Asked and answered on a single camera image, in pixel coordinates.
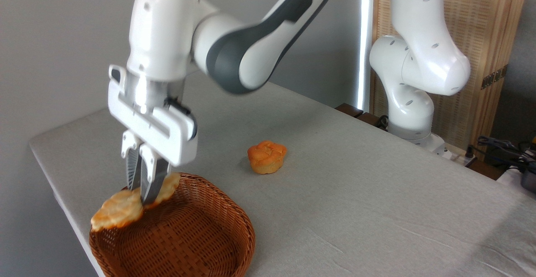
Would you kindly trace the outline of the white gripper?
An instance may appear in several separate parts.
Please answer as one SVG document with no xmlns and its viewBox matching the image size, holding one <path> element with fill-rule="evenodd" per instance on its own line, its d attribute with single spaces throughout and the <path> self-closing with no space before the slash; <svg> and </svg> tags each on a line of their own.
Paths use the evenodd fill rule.
<svg viewBox="0 0 536 277">
<path fill-rule="evenodd" d="M 189 109 L 163 93 L 170 83 L 149 85 L 124 67 L 110 65 L 108 109 L 127 130 L 122 135 L 127 188 L 140 188 L 142 204 L 154 203 L 170 166 L 192 162 L 197 153 L 198 125 Z"/>
</svg>

